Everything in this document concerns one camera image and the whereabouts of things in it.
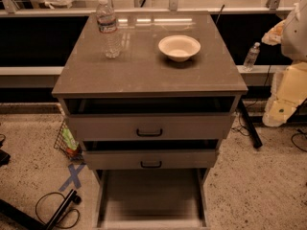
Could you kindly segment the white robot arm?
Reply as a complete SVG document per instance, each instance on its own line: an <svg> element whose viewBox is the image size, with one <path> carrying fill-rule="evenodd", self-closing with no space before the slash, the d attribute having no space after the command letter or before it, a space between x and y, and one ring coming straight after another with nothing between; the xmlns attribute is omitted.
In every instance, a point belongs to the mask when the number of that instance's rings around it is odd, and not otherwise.
<svg viewBox="0 0 307 230"><path fill-rule="evenodd" d="M280 127L307 100L307 0L295 3L287 18L264 34L262 42L280 44L282 55L292 61L274 73L262 118L265 126Z"/></svg>

